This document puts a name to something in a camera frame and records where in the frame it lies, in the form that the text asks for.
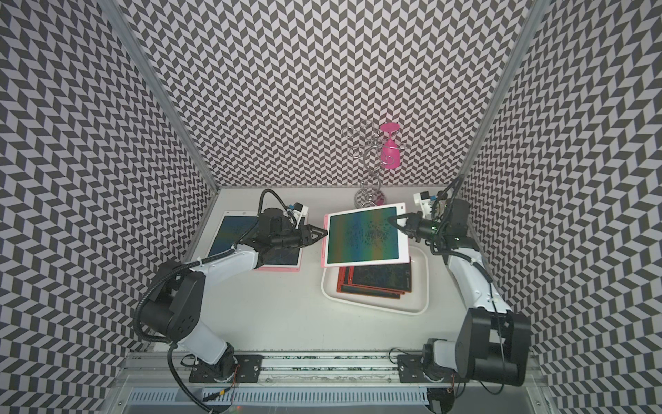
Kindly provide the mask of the white plastic storage tray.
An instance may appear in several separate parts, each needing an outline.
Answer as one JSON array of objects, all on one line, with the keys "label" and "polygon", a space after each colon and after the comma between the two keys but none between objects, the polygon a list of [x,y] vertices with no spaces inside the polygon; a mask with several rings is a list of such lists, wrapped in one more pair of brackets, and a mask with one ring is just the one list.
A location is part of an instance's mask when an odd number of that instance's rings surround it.
[{"label": "white plastic storage tray", "polygon": [[429,307],[429,262],[422,249],[410,245],[412,271],[412,292],[400,299],[379,298],[336,291],[338,267],[324,268],[322,273],[322,294],[329,300],[346,305],[358,306],[376,311],[391,312],[407,316],[423,314]]}]

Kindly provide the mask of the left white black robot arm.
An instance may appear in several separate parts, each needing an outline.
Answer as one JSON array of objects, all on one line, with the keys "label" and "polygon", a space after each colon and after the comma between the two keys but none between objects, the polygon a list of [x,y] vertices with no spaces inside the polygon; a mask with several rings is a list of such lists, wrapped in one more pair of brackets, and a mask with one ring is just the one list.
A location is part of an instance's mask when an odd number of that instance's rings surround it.
[{"label": "left white black robot arm", "polygon": [[184,348],[212,381],[226,381],[237,362],[234,348],[201,321],[206,290],[222,281],[263,267],[282,251],[322,241],[328,232],[306,222],[300,203],[286,205],[272,189],[260,194],[257,217],[232,239],[230,247],[189,263],[169,260],[159,266],[134,311],[139,339]]}]

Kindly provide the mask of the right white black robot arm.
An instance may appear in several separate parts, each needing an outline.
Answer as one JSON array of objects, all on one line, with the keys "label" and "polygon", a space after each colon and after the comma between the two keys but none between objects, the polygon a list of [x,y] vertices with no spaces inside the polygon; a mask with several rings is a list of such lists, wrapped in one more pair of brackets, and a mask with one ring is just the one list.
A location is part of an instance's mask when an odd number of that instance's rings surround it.
[{"label": "right white black robot arm", "polygon": [[453,179],[431,199],[427,210],[388,221],[443,259],[467,309],[456,338],[431,338],[425,343],[422,372],[434,382],[453,373],[483,386],[522,386],[529,361],[531,322],[522,312],[514,312],[498,292],[478,243],[468,233],[471,205],[459,197],[463,182],[463,176]]}]

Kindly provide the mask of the pink writing tablet colourful screen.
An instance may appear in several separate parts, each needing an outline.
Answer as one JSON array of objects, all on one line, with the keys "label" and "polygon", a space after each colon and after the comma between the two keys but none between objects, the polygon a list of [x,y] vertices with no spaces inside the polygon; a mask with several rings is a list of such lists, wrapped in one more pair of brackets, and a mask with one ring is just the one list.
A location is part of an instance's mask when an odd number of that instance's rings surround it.
[{"label": "pink writing tablet colourful screen", "polygon": [[206,257],[232,248],[233,244],[256,223],[255,211],[226,210],[213,233]]}]

